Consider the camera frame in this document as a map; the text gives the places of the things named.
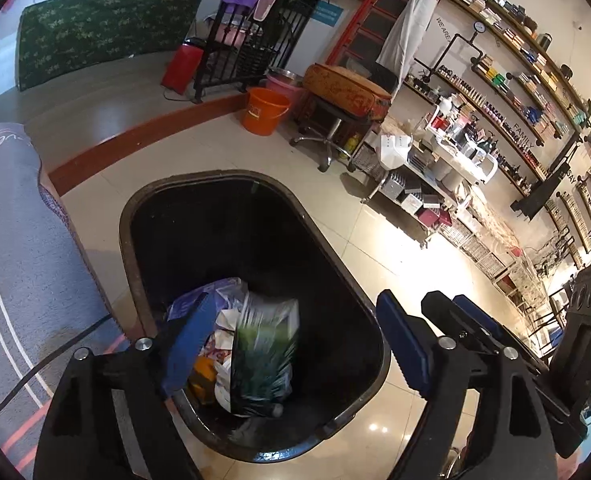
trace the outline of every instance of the black trash can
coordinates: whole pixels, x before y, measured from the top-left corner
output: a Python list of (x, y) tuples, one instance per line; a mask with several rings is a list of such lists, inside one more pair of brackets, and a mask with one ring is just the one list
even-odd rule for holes
[(299, 300), (293, 392), (280, 418), (240, 418), (201, 405), (188, 388), (174, 396), (211, 449), (244, 462), (289, 460), (339, 431), (383, 385), (391, 352), (373, 304), (277, 181), (234, 170), (149, 184), (122, 212), (120, 245), (147, 335), (178, 296), (220, 278)]

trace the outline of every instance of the stool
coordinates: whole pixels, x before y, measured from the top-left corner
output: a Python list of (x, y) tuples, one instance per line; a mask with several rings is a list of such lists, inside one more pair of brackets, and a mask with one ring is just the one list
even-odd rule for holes
[(370, 118), (368, 117), (356, 117), (348, 113), (346, 110), (342, 110), (342, 108), (339, 108), (336, 105), (333, 105), (316, 95), (313, 95), (312, 98), (315, 99), (316, 106), (319, 106), (320, 108), (323, 108), (324, 110), (328, 111), (328, 113), (333, 115), (333, 117), (335, 117), (336, 120), (333, 122), (333, 126), (331, 126), (331, 129), (329, 130), (328, 134), (326, 134), (326, 136), (316, 131), (311, 126), (307, 126), (306, 124), (304, 124), (300, 128), (300, 133), (308, 133), (310, 130), (316, 133), (317, 135), (303, 135), (301, 137), (295, 137), (294, 139), (291, 139), (289, 141), (289, 144), (291, 144), (291, 146), (295, 146), (301, 140), (313, 140), (314, 142), (321, 142), (322, 144), (324, 144), (327, 148), (326, 158), (318, 166), (318, 170), (324, 173), (326, 170), (328, 170), (329, 166), (331, 165), (331, 161), (333, 160), (333, 150), (331, 150), (331, 148), (335, 148), (336, 150), (338, 150), (338, 152), (344, 153), (349, 159), (351, 159), (351, 154), (347, 152), (347, 150), (333, 142), (333, 136), (338, 131), (338, 128), (342, 124), (342, 121), (350, 121), (357, 125), (368, 124), (372, 123), (373, 121), (370, 120)]

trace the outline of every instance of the blue gripper pad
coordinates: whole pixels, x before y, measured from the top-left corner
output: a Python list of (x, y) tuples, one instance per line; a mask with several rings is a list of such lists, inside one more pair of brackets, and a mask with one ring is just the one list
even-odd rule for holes
[(214, 330), (216, 317), (215, 292), (195, 300), (184, 315), (186, 322), (178, 333), (166, 358), (162, 390), (170, 396), (183, 388), (193, 369), (195, 359)]
[(421, 317), (409, 316), (390, 290), (377, 298), (375, 315), (407, 384), (426, 398), (433, 371), (432, 345), (437, 340)]
[(487, 329), (495, 339), (500, 339), (502, 337), (503, 332), (499, 323), (469, 298), (464, 296), (464, 294), (458, 294), (454, 297), (453, 303), (461, 308), (465, 314)]

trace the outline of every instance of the green mat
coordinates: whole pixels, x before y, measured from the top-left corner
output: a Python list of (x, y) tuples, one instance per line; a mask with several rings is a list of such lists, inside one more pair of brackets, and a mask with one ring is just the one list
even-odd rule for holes
[(48, 0), (27, 7), (19, 26), (19, 89), (131, 54), (175, 50), (200, 1)]

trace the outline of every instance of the trash bag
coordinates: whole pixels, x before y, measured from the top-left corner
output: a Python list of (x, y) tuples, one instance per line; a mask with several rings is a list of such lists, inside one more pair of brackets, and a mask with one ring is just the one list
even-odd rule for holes
[(246, 296), (246, 283), (239, 278), (225, 278), (224, 280), (217, 280), (216, 282), (194, 288), (191, 292), (182, 294), (182, 296), (171, 304), (168, 308), (168, 313), (166, 313), (166, 321), (186, 316), (186, 313), (191, 309), (195, 300), (203, 292), (214, 294), (217, 313), (226, 308), (242, 310)]
[(246, 295), (233, 340), (231, 413), (282, 415), (282, 401), (291, 393), (299, 325), (297, 300)]

